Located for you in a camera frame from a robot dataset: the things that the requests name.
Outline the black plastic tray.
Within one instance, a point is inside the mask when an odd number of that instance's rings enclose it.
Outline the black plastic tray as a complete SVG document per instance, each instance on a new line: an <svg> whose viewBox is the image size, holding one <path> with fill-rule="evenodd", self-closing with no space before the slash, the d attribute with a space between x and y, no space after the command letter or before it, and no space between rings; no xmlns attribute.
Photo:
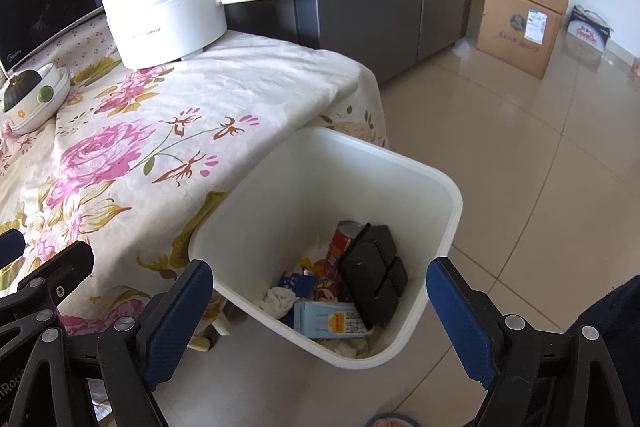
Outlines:
<svg viewBox="0 0 640 427"><path fill-rule="evenodd" d="M366 329L390 323L408 274L387 225L367 223L337 260L337 272Z"/></svg>

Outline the blue milk carton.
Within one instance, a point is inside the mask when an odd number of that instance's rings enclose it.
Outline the blue milk carton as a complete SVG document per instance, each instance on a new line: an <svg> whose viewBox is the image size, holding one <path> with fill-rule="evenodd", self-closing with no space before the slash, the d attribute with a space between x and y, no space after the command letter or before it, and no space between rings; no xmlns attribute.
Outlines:
<svg viewBox="0 0 640 427"><path fill-rule="evenodd" d="M310 339L363 338L373 332L352 303L299 301L293 311L293 329Z"/></svg>

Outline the lower cardboard box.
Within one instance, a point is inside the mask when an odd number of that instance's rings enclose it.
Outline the lower cardboard box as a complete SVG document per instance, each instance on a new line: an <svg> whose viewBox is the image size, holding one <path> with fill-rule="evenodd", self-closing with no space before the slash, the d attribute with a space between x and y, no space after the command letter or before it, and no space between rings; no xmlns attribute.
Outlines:
<svg viewBox="0 0 640 427"><path fill-rule="evenodd" d="M477 47L538 79L544 78L562 15L530 0L485 0Z"/></svg>

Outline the white paper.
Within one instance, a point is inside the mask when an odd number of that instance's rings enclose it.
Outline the white paper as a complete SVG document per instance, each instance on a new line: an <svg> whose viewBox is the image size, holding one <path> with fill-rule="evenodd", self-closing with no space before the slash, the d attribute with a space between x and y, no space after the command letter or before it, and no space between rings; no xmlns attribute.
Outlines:
<svg viewBox="0 0 640 427"><path fill-rule="evenodd" d="M268 289L257 306L270 317L281 320L294 308L298 300L299 298L290 288L274 286Z"/></svg>

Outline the white blue box on floor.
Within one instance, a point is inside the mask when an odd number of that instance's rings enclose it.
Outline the white blue box on floor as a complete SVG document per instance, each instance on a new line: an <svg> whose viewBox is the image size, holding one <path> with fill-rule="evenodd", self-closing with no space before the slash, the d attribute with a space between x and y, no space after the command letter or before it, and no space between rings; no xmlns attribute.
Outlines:
<svg viewBox="0 0 640 427"><path fill-rule="evenodd" d="M613 28L596 12L576 4L570 12L567 31L592 46L593 49L603 52L611 38Z"/></svg>

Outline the dark green pumpkin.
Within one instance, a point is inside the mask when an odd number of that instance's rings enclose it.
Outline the dark green pumpkin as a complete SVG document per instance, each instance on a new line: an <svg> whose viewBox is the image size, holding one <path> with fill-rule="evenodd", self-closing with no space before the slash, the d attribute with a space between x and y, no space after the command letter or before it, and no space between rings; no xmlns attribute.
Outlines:
<svg viewBox="0 0 640 427"><path fill-rule="evenodd" d="M3 110L9 112L15 105L20 103L29 92L35 89L42 80L39 72L33 69L26 69L18 72L9 79L9 86L3 95Z"/></svg>

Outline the white trash bin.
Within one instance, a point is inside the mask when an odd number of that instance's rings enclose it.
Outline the white trash bin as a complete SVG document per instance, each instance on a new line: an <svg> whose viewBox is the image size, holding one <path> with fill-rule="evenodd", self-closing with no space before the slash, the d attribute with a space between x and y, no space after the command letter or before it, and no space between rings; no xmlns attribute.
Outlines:
<svg viewBox="0 0 640 427"><path fill-rule="evenodd" d="M374 369L405 348L427 307L427 265L445 257L463 208L449 176L419 161L329 129L307 128L278 145L195 229L193 260L214 288L293 345L340 369ZM262 311L258 303L302 258L328 251L338 222L390 228L408 287L367 358L343 357Z"/></svg>

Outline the floral tablecloth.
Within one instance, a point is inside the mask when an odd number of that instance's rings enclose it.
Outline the floral tablecloth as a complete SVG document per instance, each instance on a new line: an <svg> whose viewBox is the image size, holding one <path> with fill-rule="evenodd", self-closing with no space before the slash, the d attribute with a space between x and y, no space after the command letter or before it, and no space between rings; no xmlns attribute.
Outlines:
<svg viewBox="0 0 640 427"><path fill-rule="evenodd" d="M292 42L228 31L192 60L131 70L95 17L29 64L66 68L70 93L38 130L1 128L1 226L26 242L1 291L88 243L92 273L60 308L72 334L102 331L167 291L198 224L296 130L388 143L373 72Z"/></svg>

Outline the red crushed can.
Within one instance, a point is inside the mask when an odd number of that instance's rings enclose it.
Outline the red crushed can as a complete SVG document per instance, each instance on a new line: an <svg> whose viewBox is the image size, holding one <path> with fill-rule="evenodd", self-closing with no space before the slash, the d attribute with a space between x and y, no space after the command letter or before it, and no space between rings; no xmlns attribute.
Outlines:
<svg viewBox="0 0 640 427"><path fill-rule="evenodd" d="M343 220L337 223L324 262L324 274L330 280L337 282L340 279L337 261L340 260L349 244L356 239L363 228L363 223L352 220Z"/></svg>

